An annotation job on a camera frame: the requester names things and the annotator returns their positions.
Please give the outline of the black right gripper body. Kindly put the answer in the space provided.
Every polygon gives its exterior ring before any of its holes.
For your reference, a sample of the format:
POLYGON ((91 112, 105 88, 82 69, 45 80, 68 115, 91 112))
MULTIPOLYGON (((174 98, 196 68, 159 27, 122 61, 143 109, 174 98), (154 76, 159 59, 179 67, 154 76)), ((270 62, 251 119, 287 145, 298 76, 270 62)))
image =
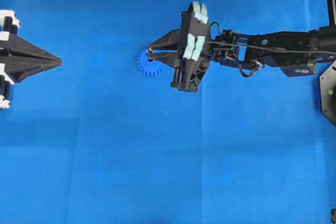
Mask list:
POLYGON ((182 12, 177 54, 182 66, 176 67, 171 86, 182 92, 196 92, 209 66, 206 58, 209 34, 207 7, 199 2, 191 2, 182 12))

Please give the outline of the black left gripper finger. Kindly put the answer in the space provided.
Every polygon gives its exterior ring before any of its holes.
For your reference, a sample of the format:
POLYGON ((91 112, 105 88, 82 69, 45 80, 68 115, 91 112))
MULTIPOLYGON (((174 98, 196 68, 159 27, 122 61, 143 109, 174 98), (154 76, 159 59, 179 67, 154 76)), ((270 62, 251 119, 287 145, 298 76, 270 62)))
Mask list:
POLYGON ((33 57, 9 56, 9 67, 6 70, 15 83, 20 83, 34 74, 60 67, 62 61, 51 61, 33 57))
POLYGON ((51 61, 61 61, 60 58, 49 53, 48 51, 40 49, 28 41, 11 33, 1 33, 1 48, 6 49, 14 54, 51 61))

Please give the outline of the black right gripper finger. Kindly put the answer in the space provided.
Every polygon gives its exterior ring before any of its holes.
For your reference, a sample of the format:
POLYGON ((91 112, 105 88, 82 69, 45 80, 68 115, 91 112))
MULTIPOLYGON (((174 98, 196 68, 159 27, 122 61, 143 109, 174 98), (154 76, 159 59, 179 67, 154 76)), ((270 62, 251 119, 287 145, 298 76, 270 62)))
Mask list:
POLYGON ((177 68, 181 66, 181 59, 179 55, 175 52, 159 52, 159 53, 148 52, 146 55, 149 59, 161 62, 172 68, 177 68))
POLYGON ((180 29, 174 29, 147 46, 148 50, 177 50, 180 29))

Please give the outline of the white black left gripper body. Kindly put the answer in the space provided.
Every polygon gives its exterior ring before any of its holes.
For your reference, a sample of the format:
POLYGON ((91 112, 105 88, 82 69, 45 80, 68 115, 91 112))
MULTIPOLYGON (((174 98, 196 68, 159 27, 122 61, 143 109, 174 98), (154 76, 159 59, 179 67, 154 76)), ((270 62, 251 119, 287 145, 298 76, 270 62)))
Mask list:
MULTIPOLYGON (((1 42, 8 42, 10 34, 17 35, 20 28, 20 21, 16 18, 13 10, 1 10, 1 42)), ((10 77, 6 70, 9 67, 10 52, 1 47, 1 109, 9 109, 11 102, 9 100, 9 91, 11 85, 15 83, 13 77, 10 77)))

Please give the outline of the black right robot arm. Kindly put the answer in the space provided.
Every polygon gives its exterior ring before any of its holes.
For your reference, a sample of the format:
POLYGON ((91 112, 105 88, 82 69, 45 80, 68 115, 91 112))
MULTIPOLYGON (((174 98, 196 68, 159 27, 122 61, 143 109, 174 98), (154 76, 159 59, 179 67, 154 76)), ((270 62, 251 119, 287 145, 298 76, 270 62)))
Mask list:
POLYGON ((211 37, 206 5, 190 3, 183 11, 181 26, 148 45, 146 55, 173 68, 171 87, 196 92, 210 63, 238 69, 250 78, 265 66, 280 68, 288 77, 316 73, 316 65, 335 60, 335 26, 309 32, 282 31, 244 35, 219 30, 211 37))

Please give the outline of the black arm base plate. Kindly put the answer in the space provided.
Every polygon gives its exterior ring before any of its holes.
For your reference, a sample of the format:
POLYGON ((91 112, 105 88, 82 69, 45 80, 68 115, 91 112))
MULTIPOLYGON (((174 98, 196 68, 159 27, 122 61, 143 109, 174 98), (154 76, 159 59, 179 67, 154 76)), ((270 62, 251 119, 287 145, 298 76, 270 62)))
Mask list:
POLYGON ((322 114, 335 125, 335 61, 320 76, 322 114))

